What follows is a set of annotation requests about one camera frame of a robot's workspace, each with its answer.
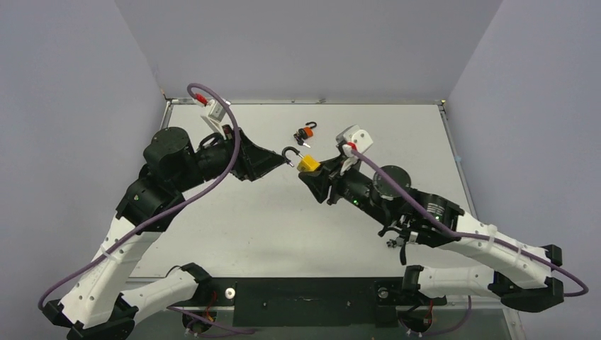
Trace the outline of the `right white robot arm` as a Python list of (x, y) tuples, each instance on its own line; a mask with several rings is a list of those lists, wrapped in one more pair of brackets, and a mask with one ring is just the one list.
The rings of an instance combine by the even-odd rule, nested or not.
[(561, 265), (557, 246), (530, 246), (500, 233), (456, 203), (413, 188), (409, 174), (399, 166), (383, 166), (368, 177), (358, 164), (349, 169), (342, 164), (341, 157), (322, 163), (304, 159), (298, 177), (317, 202), (333, 205), (346, 200), (379, 222), (383, 232), (395, 232), (402, 264), (409, 244), (475, 261), (474, 266), (460, 268), (407, 265), (399, 286), (408, 302), (470, 295), (532, 313), (563, 302), (563, 284), (551, 273)]

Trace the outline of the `brass long-shackle padlock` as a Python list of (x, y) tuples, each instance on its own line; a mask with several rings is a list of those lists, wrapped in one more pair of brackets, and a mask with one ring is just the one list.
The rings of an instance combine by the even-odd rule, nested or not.
[(405, 246), (405, 240), (400, 237), (395, 238), (395, 239), (389, 239), (386, 242), (386, 246), (390, 249), (402, 248)]

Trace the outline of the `yellow padlock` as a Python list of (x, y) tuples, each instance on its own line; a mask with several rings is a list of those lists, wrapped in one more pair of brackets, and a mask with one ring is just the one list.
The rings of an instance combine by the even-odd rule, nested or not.
[[(299, 157), (300, 160), (296, 166), (293, 164), (293, 162), (290, 160), (290, 158), (287, 157), (287, 154), (289, 152), (292, 152), (297, 157)], [(321, 163), (319, 161), (317, 161), (316, 159), (314, 159), (312, 156), (303, 155), (298, 149), (296, 149), (295, 147), (292, 147), (292, 146), (284, 147), (281, 151), (281, 156), (284, 158), (284, 160), (290, 167), (296, 168), (299, 172), (316, 171), (321, 166)]]

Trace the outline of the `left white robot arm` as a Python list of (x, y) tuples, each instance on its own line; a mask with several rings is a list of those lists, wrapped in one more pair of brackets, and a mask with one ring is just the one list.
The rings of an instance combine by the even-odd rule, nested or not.
[(68, 339), (126, 339), (142, 320), (171, 305), (211, 300), (212, 278), (195, 263), (140, 288), (126, 290), (125, 283), (181, 211), (186, 191), (228, 174), (255, 181), (285, 162), (230, 126), (199, 148), (184, 129), (167, 127), (154, 135), (143, 156), (145, 165), (119, 202), (94, 260), (64, 297), (42, 308), (51, 323), (68, 329)]

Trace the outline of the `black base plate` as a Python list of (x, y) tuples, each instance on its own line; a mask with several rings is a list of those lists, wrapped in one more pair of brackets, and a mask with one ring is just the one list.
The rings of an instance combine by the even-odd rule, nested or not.
[(418, 307), (444, 306), (401, 289), (402, 278), (212, 278), (182, 307), (233, 307), (236, 327), (396, 327)]

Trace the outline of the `orange padlock with keys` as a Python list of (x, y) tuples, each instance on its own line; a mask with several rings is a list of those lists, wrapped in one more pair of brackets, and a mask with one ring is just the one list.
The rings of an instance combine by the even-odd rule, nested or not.
[(298, 145), (310, 148), (310, 145), (306, 142), (309, 138), (314, 135), (313, 129), (318, 125), (315, 121), (310, 121), (305, 124), (304, 127), (297, 129), (293, 134), (294, 140)]

